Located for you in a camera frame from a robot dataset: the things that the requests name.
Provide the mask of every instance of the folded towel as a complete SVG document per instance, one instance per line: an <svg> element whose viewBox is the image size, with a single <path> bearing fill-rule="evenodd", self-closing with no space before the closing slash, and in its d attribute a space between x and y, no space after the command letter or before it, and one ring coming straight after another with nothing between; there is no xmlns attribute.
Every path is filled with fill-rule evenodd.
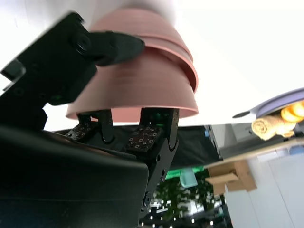
<svg viewBox="0 0 304 228"><path fill-rule="evenodd" d="M295 134L293 131L295 126L296 123L283 120L281 115L264 116L251 124L252 131L265 141L276 134L289 138Z"/></svg>

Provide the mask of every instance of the cardboard box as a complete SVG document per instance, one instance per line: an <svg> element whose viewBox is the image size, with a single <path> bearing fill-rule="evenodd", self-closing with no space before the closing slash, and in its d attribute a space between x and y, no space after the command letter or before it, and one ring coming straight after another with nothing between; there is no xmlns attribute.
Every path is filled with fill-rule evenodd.
<svg viewBox="0 0 304 228"><path fill-rule="evenodd" d="M206 181L213 185L214 195L225 193L225 185L228 191L251 191L257 188L245 160L219 164L208 168L208 171L210 177Z"/></svg>

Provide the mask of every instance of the black fabric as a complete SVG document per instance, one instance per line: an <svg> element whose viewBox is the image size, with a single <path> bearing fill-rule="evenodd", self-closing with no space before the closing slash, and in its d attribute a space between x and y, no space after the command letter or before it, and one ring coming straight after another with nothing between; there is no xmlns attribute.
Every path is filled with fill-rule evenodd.
<svg viewBox="0 0 304 228"><path fill-rule="evenodd" d="M109 150L121 150L129 139L136 126L114 127L115 140L110 145L101 145ZM172 161L170 170L185 167L207 165L219 161L217 149L213 146L209 137L205 136L204 126L179 127L179 147ZM66 134L69 130L59 131Z"/></svg>

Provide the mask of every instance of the pink bowl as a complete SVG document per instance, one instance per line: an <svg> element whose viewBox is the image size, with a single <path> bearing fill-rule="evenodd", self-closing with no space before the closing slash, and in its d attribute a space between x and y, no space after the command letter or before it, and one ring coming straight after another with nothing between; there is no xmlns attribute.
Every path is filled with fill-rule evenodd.
<svg viewBox="0 0 304 228"><path fill-rule="evenodd" d="M198 113L182 69L152 48L132 61L99 67L66 116L112 109L114 122L138 122L142 107L179 108L181 118Z"/></svg>
<svg viewBox="0 0 304 228"><path fill-rule="evenodd" d="M140 37L168 40L182 47L193 61L190 51L175 28L158 14L145 9L118 9L102 17L91 30L120 31Z"/></svg>
<svg viewBox="0 0 304 228"><path fill-rule="evenodd" d="M194 92L196 92L199 84L197 72L193 62L186 51L174 43L163 39L141 37L146 47L157 49L162 55L166 56L184 71Z"/></svg>

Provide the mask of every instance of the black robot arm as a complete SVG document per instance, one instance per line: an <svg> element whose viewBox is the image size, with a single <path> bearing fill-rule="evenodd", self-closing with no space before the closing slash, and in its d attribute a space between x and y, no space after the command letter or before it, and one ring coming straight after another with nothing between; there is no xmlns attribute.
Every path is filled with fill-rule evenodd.
<svg viewBox="0 0 304 228"><path fill-rule="evenodd" d="M1 72L12 81L0 97L1 227L135 227L177 150L178 109L143 108L120 151L98 143L115 138L111 110L79 114L66 135L43 130L46 103L75 101L96 65L144 50L139 38L90 33L82 21L70 13Z"/></svg>

